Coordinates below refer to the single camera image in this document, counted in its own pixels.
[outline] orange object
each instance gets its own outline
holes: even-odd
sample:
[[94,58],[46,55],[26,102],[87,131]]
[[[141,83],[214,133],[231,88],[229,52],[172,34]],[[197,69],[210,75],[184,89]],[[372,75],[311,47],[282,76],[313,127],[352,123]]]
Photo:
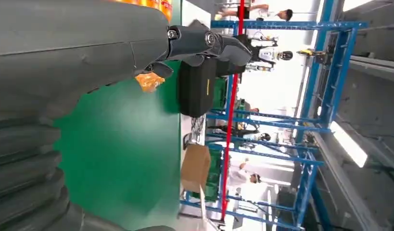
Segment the orange object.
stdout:
[[171,6],[171,0],[161,0],[161,11],[163,14],[167,17],[167,20],[170,22],[171,21],[171,14],[173,11],[173,8]]
[[140,6],[147,6],[147,1],[148,0],[138,0]]
[[151,8],[160,9],[160,0],[147,0],[147,6]]
[[159,85],[165,82],[164,78],[161,78],[153,72],[148,74],[140,74],[136,76],[135,79],[138,81],[141,89],[144,92],[154,92]]
[[115,0],[115,1],[129,3],[129,4],[135,4],[135,5],[139,4],[139,0]]

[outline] blue metal rack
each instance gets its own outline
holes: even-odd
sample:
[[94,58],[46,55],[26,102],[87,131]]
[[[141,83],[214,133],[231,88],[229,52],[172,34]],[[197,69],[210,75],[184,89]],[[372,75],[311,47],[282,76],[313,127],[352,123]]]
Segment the blue metal rack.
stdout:
[[[319,118],[310,118],[309,111],[312,99],[314,98],[314,85],[316,83],[317,72],[319,64],[313,62],[311,67],[310,75],[308,78],[308,88],[306,89],[304,104],[302,107],[302,113],[300,118],[283,116],[283,115],[272,115],[272,114],[263,114],[263,113],[253,113],[246,111],[236,110],[234,113],[242,114],[246,116],[260,116],[265,118],[275,118],[279,119],[277,121],[262,121],[262,120],[254,120],[249,118],[233,118],[232,121],[235,122],[243,122],[251,125],[267,125],[267,126],[275,126],[280,128],[288,128],[288,129],[297,129],[298,134],[296,136],[296,145],[286,145],[286,144],[277,144],[273,142],[267,141],[254,141],[250,139],[244,139],[240,137],[231,137],[232,141],[242,141],[246,143],[254,143],[266,146],[272,150],[282,152],[279,148],[284,147],[286,149],[292,149],[294,154],[290,155],[275,155],[275,154],[267,154],[260,153],[255,151],[247,151],[241,149],[229,149],[232,152],[243,153],[243,154],[252,154],[258,156],[265,156],[270,158],[277,158],[289,161],[295,161],[300,163],[302,167],[301,180],[299,183],[299,187],[296,194],[296,200],[294,202],[293,207],[285,207],[281,205],[272,205],[266,202],[252,202],[244,200],[243,198],[237,196],[227,195],[227,199],[246,201],[252,203],[260,208],[264,206],[273,207],[275,209],[281,209],[290,211],[293,217],[293,224],[286,224],[282,222],[273,222],[267,219],[262,219],[258,217],[247,216],[244,214],[238,214],[232,211],[225,211],[226,214],[232,215],[235,217],[244,217],[248,219],[257,220],[260,222],[264,222],[270,225],[277,225],[279,227],[288,228],[292,230],[301,230],[302,223],[304,221],[306,209],[308,206],[308,201],[310,199],[310,195],[313,193],[317,195],[317,188],[313,187],[318,167],[323,163],[317,161],[314,158],[314,152],[317,151],[315,147],[306,147],[302,145],[304,131],[315,131],[315,132],[329,132],[328,129],[329,124],[333,121],[335,113],[338,108],[338,104],[340,102],[341,93],[343,91],[343,85],[345,83],[346,72],[348,70],[349,61],[351,52],[353,50],[357,31],[360,28],[367,27],[366,23],[360,22],[328,22],[331,15],[333,0],[326,0],[324,5],[324,13],[321,18],[320,23],[316,22],[270,22],[270,21],[244,21],[243,26],[245,29],[285,29],[285,30],[318,30],[320,31],[318,35],[318,40],[316,43],[315,50],[320,51],[324,48],[325,38],[327,31],[338,31],[338,38],[335,46],[335,51],[333,55],[333,59],[329,68],[328,81],[326,85],[326,89],[324,91],[323,96],[318,96],[322,99],[322,110]],[[240,22],[238,21],[212,21],[211,28],[232,28],[234,31],[234,35],[237,32],[237,28]],[[207,119],[221,119],[227,120],[229,115],[230,108],[230,95],[232,89],[232,78],[230,76],[228,79],[228,94],[227,94],[227,104],[226,110],[212,110],[212,113],[207,115]],[[224,150],[222,146],[214,144],[218,141],[224,141],[226,136],[221,134],[207,134],[206,137],[216,138],[215,140],[210,140],[206,142],[206,145],[210,147],[210,149]],[[221,211],[221,196],[226,193],[222,191],[222,187],[220,187],[219,191],[219,207],[209,207],[207,206],[207,210],[215,211],[215,212],[223,212]],[[189,199],[181,201],[183,205],[189,205],[193,207],[200,207],[199,203],[192,203]],[[328,218],[324,218],[323,223],[328,225]]]

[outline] red vertical bar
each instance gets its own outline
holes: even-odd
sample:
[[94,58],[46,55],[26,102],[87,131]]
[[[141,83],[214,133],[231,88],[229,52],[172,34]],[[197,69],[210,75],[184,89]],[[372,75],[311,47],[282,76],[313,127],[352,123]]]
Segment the red vertical bar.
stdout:
[[[239,6],[239,23],[238,23],[238,35],[243,34],[243,17],[245,10],[245,1],[241,0],[241,4]],[[238,85],[238,74],[234,74],[233,82],[232,82],[232,94],[231,94],[231,103],[228,108],[228,129],[227,129],[227,146],[225,147],[225,155],[224,155],[224,174],[223,174],[223,185],[222,185],[222,209],[221,209],[221,219],[225,219],[225,213],[227,211],[227,179],[228,179],[228,162],[229,162],[229,143],[231,143],[231,133],[232,133],[232,118],[234,114],[234,103],[235,103],[235,95],[236,88]]]

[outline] yellow label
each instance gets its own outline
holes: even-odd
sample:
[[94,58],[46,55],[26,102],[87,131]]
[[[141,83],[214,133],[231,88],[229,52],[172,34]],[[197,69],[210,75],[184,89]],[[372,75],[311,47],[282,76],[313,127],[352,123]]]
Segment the yellow label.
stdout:
[[207,80],[207,95],[209,95],[209,79]]

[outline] green backdrop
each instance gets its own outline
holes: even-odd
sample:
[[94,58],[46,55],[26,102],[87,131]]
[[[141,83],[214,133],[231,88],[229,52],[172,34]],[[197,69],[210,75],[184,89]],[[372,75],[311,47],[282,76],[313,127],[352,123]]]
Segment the green backdrop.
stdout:
[[[181,0],[171,24],[180,25]],[[178,211],[178,62],[157,92],[135,79],[84,95],[55,125],[71,200],[126,229],[171,225]]]

